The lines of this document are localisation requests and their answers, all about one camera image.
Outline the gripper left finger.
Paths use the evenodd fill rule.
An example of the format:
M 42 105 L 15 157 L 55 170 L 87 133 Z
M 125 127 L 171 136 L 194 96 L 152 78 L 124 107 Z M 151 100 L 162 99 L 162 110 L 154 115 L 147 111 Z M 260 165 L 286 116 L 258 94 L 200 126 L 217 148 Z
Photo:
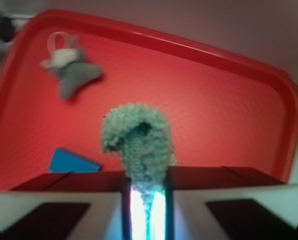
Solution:
M 129 240 L 124 172 L 46 173 L 0 191 L 1 240 Z

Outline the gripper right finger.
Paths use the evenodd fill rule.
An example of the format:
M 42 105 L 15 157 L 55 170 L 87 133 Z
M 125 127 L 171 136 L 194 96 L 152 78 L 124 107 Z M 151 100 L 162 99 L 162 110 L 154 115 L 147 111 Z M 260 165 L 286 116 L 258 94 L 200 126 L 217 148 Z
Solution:
M 298 240 L 298 184 L 251 167 L 171 166 L 168 240 Z

